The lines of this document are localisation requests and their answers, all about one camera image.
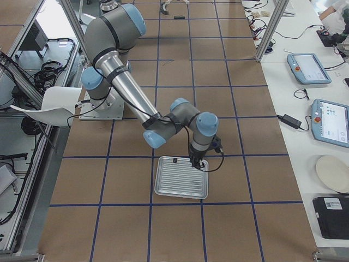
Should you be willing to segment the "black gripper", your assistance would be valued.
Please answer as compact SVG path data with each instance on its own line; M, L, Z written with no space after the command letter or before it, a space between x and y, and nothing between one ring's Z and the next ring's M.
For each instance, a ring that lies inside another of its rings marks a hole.
M189 158L192 167L196 167L199 165L200 169L204 168L204 163L202 163L202 160L205 156L205 151L197 150L194 147L189 147Z

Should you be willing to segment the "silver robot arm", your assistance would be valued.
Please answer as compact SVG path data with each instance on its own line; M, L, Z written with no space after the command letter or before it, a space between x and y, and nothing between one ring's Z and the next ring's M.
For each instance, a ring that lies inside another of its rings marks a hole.
M223 154L217 136L218 117L211 112L200 112L184 98L171 104L170 113L160 114L119 57L121 51L132 49L145 33L146 24L140 11L132 4L123 4L89 23L84 37L85 53L97 73L141 121L145 129L143 137L150 147L160 148L185 128L192 132L188 139L191 165L202 169L201 162L208 151Z

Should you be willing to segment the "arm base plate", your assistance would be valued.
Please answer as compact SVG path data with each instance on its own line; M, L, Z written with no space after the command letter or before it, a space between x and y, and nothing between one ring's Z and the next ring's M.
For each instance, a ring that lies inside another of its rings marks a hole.
M122 120L124 100L113 87L102 88L103 91L86 90L79 119L82 121Z

